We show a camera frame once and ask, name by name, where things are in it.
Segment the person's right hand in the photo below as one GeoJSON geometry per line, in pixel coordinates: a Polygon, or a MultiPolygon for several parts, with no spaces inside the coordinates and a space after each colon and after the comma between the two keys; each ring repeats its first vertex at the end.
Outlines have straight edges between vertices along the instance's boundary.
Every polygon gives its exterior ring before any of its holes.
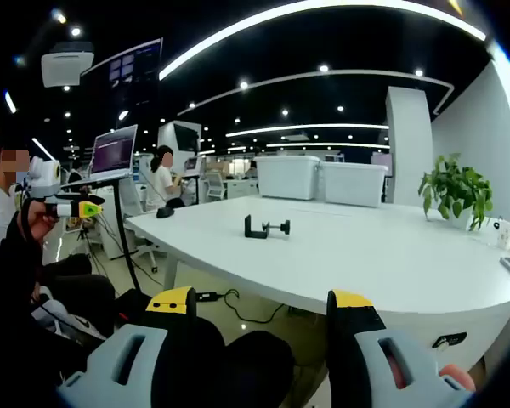
{"type": "Polygon", "coordinates": [[[472,377],[468,374],[467,371],[464,371],[462,368],[460,368],[457,365],[449,364],[444,366],[440,371],[439,375],[441,377],[448,376],[450,378],[453,378],[456,382],[461,384],[466,390],[470,392],[476,391],[475,383],[472,379],[472,377]]]}

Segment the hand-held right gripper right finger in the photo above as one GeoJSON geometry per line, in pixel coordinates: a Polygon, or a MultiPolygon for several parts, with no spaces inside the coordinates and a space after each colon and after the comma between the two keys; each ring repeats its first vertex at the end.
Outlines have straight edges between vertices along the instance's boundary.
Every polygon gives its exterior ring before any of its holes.
{"type": "Polygon", "coordinates": [[[326,320],[332,407],[462,407],[472,396],[365,297],[330,290],[326,320]]]}

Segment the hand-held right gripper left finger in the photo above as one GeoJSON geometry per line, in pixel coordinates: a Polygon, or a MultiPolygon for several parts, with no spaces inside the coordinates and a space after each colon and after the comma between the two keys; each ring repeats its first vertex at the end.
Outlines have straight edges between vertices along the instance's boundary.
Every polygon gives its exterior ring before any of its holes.
{"type": "Polygon", "coordinates": [[[186,400],[195,360],[196,290],[147,301],[58,387],[64,407],[171,407],[186,400]]]}

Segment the person's left hand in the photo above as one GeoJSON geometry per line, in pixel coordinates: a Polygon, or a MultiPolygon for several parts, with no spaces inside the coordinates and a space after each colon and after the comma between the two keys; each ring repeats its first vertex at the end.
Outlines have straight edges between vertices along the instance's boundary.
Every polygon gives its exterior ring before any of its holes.
{"type": "Polygon", "coordinates": [[[28,212],[28,224],[31,236],[35,241],[42,241],[59,221],[59,217],[52,212],[47,212],[46,205],[43,202],[31,202],[28,212]]]}

